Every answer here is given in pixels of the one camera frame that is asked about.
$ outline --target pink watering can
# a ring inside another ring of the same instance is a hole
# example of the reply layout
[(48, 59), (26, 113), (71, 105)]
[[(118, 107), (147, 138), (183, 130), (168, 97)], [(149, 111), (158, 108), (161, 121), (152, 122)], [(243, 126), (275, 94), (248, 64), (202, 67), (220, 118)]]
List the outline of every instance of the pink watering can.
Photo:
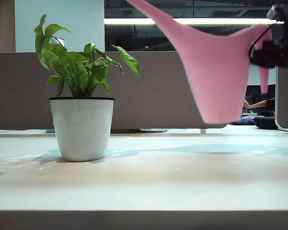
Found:
[[(212, 35), (180, 24), (145, 0), (126, 0), (153, 19), (176, 48), (199, 112), (207, 124), (236, 121), (241, 116), (250, 60), (249, 49), (268, 28), (255, 25), (229, 36)], [(255, 44), (271, 40), (269, 30)], [(269, 69), (259, 67), (261, 92), (266, 93)]]

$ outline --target gray cubicle partition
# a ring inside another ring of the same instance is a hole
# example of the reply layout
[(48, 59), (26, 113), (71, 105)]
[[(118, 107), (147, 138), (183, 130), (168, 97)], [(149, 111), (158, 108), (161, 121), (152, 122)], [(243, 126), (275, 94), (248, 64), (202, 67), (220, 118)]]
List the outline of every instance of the gray cubicle partition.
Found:
[[(130, 53), (140, 63), (141, 78), (127, 67), (125, 75), (111, 69), (112, 129), (225, 126), (203, 122), (176, 51)], [(56, 95), (56, 87), (46, 85), (50, 74), (35, 53), (0, 53), (0, 129), (53, 129), (48, 98)], [(70, 95), (65, 88), (62, 96)], [(94, 96), (107, 95), (99, 86)]]
[(288, 128), (288, 69), (276, 70), (276, 123), (281, 128)]

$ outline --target white flower pot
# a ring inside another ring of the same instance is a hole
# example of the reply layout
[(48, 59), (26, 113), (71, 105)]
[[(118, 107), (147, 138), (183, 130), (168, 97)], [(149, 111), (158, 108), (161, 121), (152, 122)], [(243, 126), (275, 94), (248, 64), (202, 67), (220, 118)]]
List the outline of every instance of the white flower pot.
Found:
[(49, 98), (53, 125), (63, 159), (92, 161), (106, 153), (113, 98)]

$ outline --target white wall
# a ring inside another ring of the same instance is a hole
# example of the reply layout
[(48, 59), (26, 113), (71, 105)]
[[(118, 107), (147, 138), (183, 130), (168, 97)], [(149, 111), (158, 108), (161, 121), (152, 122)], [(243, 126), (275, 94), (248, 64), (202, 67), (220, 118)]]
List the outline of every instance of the white wall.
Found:
[[(269, 70), (269, 82), (268, 82), (269, 85), (275, 84), (275, 77), (276, 77), (275, 69), (270, 69)], [(256, 65), (250, 66), (248, 85), (260, 85), (259, 72), (258, 72), (258, 67)]]
[(89, 42), (105, 50), (103, 0), (15, 0), (16, 52), (35, 52), (33, 30), (44, 13), (44, 25), (55, 23), (72, 32), (56, 33), (69, 51), (83, 51)]

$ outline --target ceiling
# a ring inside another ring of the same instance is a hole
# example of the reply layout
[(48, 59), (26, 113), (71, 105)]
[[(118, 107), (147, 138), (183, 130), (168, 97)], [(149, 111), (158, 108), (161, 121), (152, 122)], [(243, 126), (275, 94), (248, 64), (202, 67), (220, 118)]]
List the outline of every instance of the ceiling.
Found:
[[(288, 0), (147, 0), (175, 18), (265, 18), (273, 4)], [(146, 18), (125, 0), (105, 0), (105, 18)], [(229, 35), (245, 26), (197, 26), (195, 28), (215, 35)], [(281, 34), (281, 26), (275, 29)], [(156, 25), (105, 25), (106, 50), (116, 44), (126, 50), (174, 50)]]

